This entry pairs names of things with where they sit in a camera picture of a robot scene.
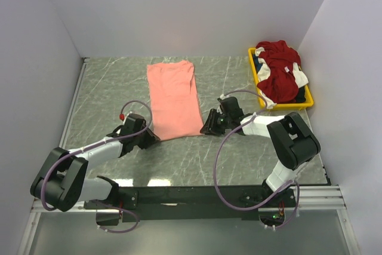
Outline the aluminium frame rail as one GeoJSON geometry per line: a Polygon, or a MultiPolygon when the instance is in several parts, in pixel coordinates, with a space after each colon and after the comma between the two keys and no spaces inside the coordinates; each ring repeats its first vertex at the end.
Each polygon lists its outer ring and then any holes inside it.
{"type": "MultiPolygon", "coordinates": [[[[179,57],[108,57],[84,61],[67,124],[65,148],[100,140],[118,125],[123,104],[147,116],[147,66],[175,63],[179,57]]],[[[276,164],[265,137],[183,137],[147,151],[135,148],[88,172],[122,186],[211,186],[261,183],[276,164]]],[[[258,220],[140,220],[118,225],[118,233],[96,225],[96,211],[82,204],[65,213],[47,212],[35,202],[20,254],[348,254],[343,233],[344,200],[330,185],[320,156],[303,168],[298,216],[275,231],[258,220]]]]}

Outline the yellow plastic bin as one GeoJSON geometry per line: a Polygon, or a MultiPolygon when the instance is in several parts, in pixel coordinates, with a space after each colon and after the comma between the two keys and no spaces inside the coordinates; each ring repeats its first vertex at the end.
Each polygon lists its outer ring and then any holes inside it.
{"type": "MultiPolygon", "coordinates": [[[[255,63],[253,60],[253,55],[255,54],[256,48],[251,47],[248,49],[248,62],[252,70],[252,75],[254,78],[254,83],[255,83],[255,90],[256,92],[260,92],[260,89],[257,87],[258,84],[258,77],[257,77],[257,72],[255,69],[255,63]]],[[[306,101],[303,103],[284,103],[284,104],[276,104],[273,105],[272,107],[268,107],[268,110],[303,110],[307,109],[309,107],[312,107],[314,105],[314,100],[311,95],[311,92],[309,90],[308,85],[304,87],[304,96],[306,101]]]]}

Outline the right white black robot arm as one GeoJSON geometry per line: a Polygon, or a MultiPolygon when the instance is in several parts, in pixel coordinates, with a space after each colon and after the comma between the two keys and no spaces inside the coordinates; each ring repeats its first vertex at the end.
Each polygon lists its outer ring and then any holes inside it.
{"type": "Polygon", "coordinates": [[[200,133],[221,136],[232,130],[242,136],[262,136],[272,141],[278,161],[264,180],[256,203],[264,201],[287,182],[294,180],[301,167],[312,160],[321,146],[297,112],[284,116],[245,114],[236,97],[218,99],[218,109],[211,109],[200,133]]]}

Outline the pink t shirt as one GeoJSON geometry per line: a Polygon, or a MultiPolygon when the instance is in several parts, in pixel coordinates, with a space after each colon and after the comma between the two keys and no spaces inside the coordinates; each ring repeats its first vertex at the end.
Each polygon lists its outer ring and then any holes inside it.
{"type": "Polygon", "coordinates": [[[204,124],[193,63],[156,63],[147,66],[153,131],[162,140],[200,136],[204,124]]]}

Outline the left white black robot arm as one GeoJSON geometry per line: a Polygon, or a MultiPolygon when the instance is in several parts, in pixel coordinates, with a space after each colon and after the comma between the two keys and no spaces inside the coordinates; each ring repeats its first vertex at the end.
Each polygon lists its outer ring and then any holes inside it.
{"type": "Polygon", "coordinates": [[[81,148],[54,148],[30,187],[30,194],[44,201],[49,211],[68,211],[77,202],[101,201],[111,206],[121,201],[120,187],[111,179],[86,179],[88,170],[125,156],[134,147],[147,149],[160,142],[144,117],[131,113],[103,139],[81,148]]]}

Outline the black base crossbar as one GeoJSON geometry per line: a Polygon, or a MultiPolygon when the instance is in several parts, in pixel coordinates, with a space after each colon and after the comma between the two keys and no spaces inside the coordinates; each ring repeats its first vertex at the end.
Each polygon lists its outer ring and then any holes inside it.
{"type": "MultiPolygon", "coordinates": [[[[252,207],[265,200],[272,191],[260,185],[220,186],[226,201],[241,208],[252,207]]],[[[157,186],[122,187],[119,198],[112,207],[132,211],[140,220],[231,219],[259,220],[258,210],[237,211],[229,208],[218,197],[213,186],[157,186]]],[[[263,208],[295,207],[293,189],[278,193],[263,208]]],[[[117,226],[118,223],[135,222],[135,218],[119,210],[112,212],[98,202],[87,201],[86,210],[96,211],[95,220],[100,226],[117,226]]]]}

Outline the white t shirt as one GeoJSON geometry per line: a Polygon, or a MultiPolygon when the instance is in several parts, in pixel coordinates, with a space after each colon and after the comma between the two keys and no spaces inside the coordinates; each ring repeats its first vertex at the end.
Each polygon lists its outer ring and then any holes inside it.
{"type": "MultiPolygon", "coordinates": [[[[255,69],[256,69],[257,77],[258,77],[258,83],[267,80],[271,75],[271,70],[269,66],[267,65],[267,63],[265,62],[265,60],[263,59],[260,60],[258,58],[260,53],[263,51],[264,51],[263,47],[256,48],[255,54],[253,55],[255,69]]],[[[298,89],[303,86],[306,86],[309,83],[307,76],[301,70],[301,67],[296,62],[293,63],[292,75],[295,79],[295,83],[298,89]]],[[[267,107],[272,107],[273,105],[276,105],[276,104],[284,104],[284,103],[275,103],[272,99],[267,97],[261,89],[259,94],[261,94],[266,99],[267,107]]]]}

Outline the dark red t shirt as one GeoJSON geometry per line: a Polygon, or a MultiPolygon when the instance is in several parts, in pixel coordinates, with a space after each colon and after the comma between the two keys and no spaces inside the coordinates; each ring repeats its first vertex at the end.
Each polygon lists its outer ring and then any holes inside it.
{"type": "Polygon", "coordinates": [[[301,63],[298,52],[289,47],[284,40],[261,41],[256,49],[263,48],[258,59],[263,59],[270,69],[267,79],[259,81],[257,87],[274,103],[293,102],[299,88],[293,75],[293,64],[301,63]]]}

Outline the black garment in bin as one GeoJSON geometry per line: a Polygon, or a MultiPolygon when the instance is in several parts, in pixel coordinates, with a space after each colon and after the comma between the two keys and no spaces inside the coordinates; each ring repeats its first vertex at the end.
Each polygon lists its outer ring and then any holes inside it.
{"type": "Polygon", "coordinates": [[[306,87],[303,86],[298,89],[298,93],[295,96],[293,103],[302,104],[306,102],[306,87]]]}

